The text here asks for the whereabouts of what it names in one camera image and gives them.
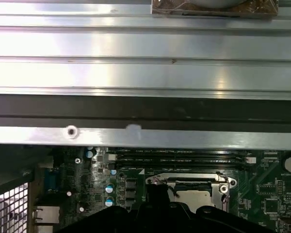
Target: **motherboard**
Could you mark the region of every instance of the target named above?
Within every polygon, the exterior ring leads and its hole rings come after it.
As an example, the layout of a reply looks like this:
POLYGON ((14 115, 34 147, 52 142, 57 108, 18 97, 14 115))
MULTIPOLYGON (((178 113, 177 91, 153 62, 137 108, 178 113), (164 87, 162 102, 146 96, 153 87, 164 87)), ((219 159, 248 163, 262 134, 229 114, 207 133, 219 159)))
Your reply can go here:
POLYGON ((291 232, 291 151, 69 147, 54 155, 65 192, 60 228, 104 208, 147 201, 168 185, 192 212, 210 205, 280 233, 291 232))

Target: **screw hole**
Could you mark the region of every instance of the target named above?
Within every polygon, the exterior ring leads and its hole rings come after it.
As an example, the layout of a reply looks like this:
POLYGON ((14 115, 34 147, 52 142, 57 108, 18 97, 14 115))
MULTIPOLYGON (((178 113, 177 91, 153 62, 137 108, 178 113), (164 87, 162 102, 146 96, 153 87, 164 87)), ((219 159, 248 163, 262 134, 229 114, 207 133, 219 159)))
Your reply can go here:
POLYGON ((68 134, 69 134, 69 135, 74 135, 74 129, 69 129, 69 130, 68 130, 68 134))

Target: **aluminum panel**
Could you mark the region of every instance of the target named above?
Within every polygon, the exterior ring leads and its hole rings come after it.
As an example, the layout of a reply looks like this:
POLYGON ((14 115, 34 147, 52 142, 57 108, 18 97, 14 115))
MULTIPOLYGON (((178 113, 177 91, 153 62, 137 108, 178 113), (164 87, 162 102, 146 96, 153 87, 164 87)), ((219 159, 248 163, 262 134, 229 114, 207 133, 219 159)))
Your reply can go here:
POLYGON ((141 148, 291 150, 291 133, 0 127, 0 143, 141 148))
POLYGON ((291 100, 291 7, 271 21, 149 12, 0 3, 0 93, 291 100))

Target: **metal mesh grille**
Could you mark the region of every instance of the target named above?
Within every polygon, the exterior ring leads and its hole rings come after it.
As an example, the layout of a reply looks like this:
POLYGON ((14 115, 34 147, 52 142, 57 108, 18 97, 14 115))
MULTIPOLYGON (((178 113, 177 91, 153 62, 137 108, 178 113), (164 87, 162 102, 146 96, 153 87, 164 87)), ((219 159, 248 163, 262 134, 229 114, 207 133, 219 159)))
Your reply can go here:
POLYGON ((26 233, 28 183, 0 195, 0 233, 26 233))

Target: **metal rail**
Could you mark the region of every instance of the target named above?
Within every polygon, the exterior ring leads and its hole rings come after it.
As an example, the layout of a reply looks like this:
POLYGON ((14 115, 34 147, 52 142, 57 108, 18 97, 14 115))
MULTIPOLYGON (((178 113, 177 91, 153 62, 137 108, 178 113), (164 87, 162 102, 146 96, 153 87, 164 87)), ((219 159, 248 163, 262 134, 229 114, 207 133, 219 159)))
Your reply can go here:
POLYGON ((264 21, 0 2, 2 93, 291 100, 291 7, 264 21))

